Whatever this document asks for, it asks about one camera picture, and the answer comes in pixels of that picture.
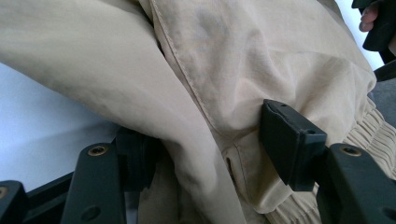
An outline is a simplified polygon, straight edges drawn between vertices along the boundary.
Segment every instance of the black plastic piece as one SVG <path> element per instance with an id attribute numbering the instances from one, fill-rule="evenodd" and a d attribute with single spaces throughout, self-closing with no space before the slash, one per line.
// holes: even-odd
<path id="1" fill-rule="evenodd" d="M 364 8 L 370 6 L 375 0 L 354 0 L 353 8 Z M 378 1 L 379 13 L 375 20 L 373 30 L 369 32 L 363 47 L 371 51 L 381 51 L 388 47 L 390 40 L 396 32 L 396 1 Z"/>
<path id="2" fill-rule="evenodd" d="M 280 178 L 294 191 L 312 190 L 312 160 L 324 153 L 327 134 L 288 105 L 264 100 L 260 139 Z"/>
<path id="3" fill-rule="evenodd" d="M 73 173 L 27 193 L 29 212 L 23 224 L 60 223 Z"/>
<path id="4" fill-rule="evenodd" d="M 379 51 L 379 55 L 381 56 L 381 59 L 384 61 L 384 63 L 391 63 L 392 61 L 396 60 L 396 57 L 392 52 L 390 52 L 389 49 Z"/>
<path id="5" fill-rule="evenodd" d="M 317 201 L 324 224 L 396 223 L 396 185 L 367 152 L 334 144 L 323 163 L 330 179 L 318 182 Z"/>
<path id="6" fill-rule="evenodd" d="M 12 180 L 0 182 L 0 224 L 21 223 L 28 208 L 22 183 Z"/>
<path id="7" fill-rule="evenodd" d="M 86 147 L 78 157 L 61 223 L 87 222 L 126 222 L 118 155 L 110 144 Z"/>
<path id="8" fill-rule="evenodd" d="M 123 189 L 140 192 L 149 188 L 155 173 L 157 155 L 163 148 L 160 140 L 120 128 L 116 146 L 123 166 Z"/>
<path id="9" fill-rule="evenodd" d="M 396 78 L 396 60 L 376 69 L 374 73 L 378 82 Z"/>

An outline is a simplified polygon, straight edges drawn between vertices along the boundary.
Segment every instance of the screw hole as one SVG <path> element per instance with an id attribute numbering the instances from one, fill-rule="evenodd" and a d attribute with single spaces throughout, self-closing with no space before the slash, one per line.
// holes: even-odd
<path id="1" fill-rule="evenodd" d="M 81 221 L 89 222 L 96 219 L 100 215 L 100 208 L 96 205 L 87 207 L 81 215 Z"/>
<path id="2" fill-rule="evenodd" d="M 101 156 L 107 152 L 107 147 L 94 147 L 88 151 L 90 156 Z"/>
<path id="3" fill-rule="evenodd" d="M 391 208 L 382 208 L 382 213 L 388 217 L 389 219 L 396 221 L 396 210 L 391 209 Z"/>
<path id="4" fill-rule="evenodd" d="M 354 157 L 359 157 L 359 156 L 361 156 L 361 152 L 360 152 L 360 151 L 358 151 L 357 149 L 351 148 L 351 147 L 343 147 L 343 148 L 341 148 L 341 150 L 342 150 L 345 154 L 347 154 L 347 155 L 349 155 L 349 156 L 354 156 Z"/>

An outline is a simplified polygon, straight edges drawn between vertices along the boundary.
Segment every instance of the finger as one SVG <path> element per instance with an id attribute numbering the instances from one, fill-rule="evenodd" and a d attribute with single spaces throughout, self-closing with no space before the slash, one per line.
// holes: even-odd
<path id="1" fill-rule="evenodd" d="M 361 21 L 365 23 L 375 21 L 375 19 L 378 17 L 378 8 L 379 8 L 379 3 L 374 2 L 366 9 L 364 9 L 361 15 Z"/>
<path id="2" fill-rule="evenodd" d="M 359 29 L 362 32 L 369 32 L 373 29 L 373 27 L 374 27 L 373 22 L 361 22 L 361 24 L 359 25 Z"/>

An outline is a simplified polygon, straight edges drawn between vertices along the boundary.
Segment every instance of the beige fabric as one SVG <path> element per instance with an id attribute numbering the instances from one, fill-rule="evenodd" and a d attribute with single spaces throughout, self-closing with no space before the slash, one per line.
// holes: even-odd
<path id="1" fill-rule="evenodd" d="M 105 118 L 161 138 L 178 182 L 205 219 L 244 223 L 216 142 L 141 8 L 108 2 L 1 0 L 0 62 Z"/>
<path id="2" fill-rule="evenodd" d="M 126 0 L 0 0 L 0 62 L 164 141 L 173 163 L 159 161 L 140 223 L 319 221 L 314 193 L 291 194 L 259 144 L 264 98 L 394 175 L 395 147 L 381 146 L 395 132 L 366 99 L 375 77 L 334 1 L 140 2 L 147 17 Z"/>

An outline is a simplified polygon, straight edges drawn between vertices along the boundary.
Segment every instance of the beige jacket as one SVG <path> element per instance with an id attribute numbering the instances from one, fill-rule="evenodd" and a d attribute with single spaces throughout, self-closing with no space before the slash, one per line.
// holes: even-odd
<path id="1" fill-rule="evenodd" d="M 1 63 L 163 140 L 171 160 L 140 223 L 319 222 L 314 193 L 291 194 L 258 142 L 263 99 L 395 176 L 395 131 L 366 98 L 375 77 L 332 0 L 140 4 L 0 0 Z"/>

